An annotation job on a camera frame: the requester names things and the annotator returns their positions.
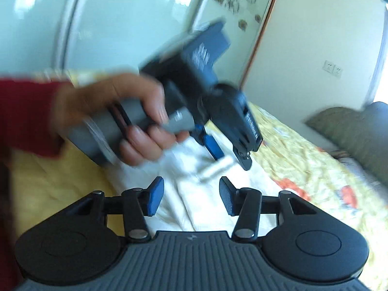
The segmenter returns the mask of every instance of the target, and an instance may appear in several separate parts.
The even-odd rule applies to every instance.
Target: ribbed gray surface
[[[366,291],[355,280],[311,286],[281,276],[257,248],[230,240],[226,232],[159,232],[147,244],[132,245],[112,270],[70,287],[27,281],[18,291]]]
[[[234,216],[232,196],[224,181],[220,180],[220,197],[229,215]]]

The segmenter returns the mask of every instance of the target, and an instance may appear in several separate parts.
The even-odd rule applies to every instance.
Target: green pillow
[[[388,105],[375,102],[358,112],[326,109],[306,124],[346,150],[364,169],[388,186]]]

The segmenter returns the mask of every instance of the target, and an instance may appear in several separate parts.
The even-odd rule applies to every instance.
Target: wooden door frame
[[[263,35],[264,35],[264,32],[265,32],[265,29],[267,27],[267,24],[268,24],[268,21],[271,17],[271,13],[272,13],[272,10],[274,8],[274,5],[275,5],[275,2],[276,0],[271,0],[270,2],[270,5],[269,5],[269,8],[268,8],[268,11],[267,11],[267,14],[265,16],[265,19],[264,19],[264,23],[263,23],[263,27],[261,28],[261,31],[259,33],[259,36],[257,37],[257,40],[256,40],[256,43],[255,43],[255,46],[253,47],[253,51],[251,53],[251,56],[248,60],[248,63],[245,67],[245,71],[244,71],[244,74],[241,78],[241,81],[240,81],[240,85],[239,85],[239,89],[243,89],[245,83],[246,83],[246,79],[247,79],[247,76],[249,74],[249,71],[251,69],[251,66],[252,66],[252,63],[253,63],[253,60],[255,59],[255,56],[257,54],[257,50],[260,46],[260,43],[261,43],[261,40],[263,39]]]

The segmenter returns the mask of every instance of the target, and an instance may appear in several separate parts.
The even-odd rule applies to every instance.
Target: floral blanket
[[[388,206],[381,195],[267,111],[250,107],[264,137],[253,158],[281,188],[359,231],[370,248],[360,280],[371,290],[388,290]]]

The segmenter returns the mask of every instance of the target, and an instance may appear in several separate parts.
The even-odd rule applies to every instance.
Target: gray handle
[[[145,114],[139,100],[127,99],[121,102],[129,120],[132,124],[142,124],[148,127],[154,122]],[[170,133],[191,131],[194,129],[194,119],[186,107],[182,107],[169,116],[169,122],[162,125],[163,129]],[[91,119],[85,121],[69,130],[68,139],[77,146],[83,153],[91,158],[98,165],[113,162],[120,157],[120,142],[123,135],[115,123],[112,115],[104,110]]]

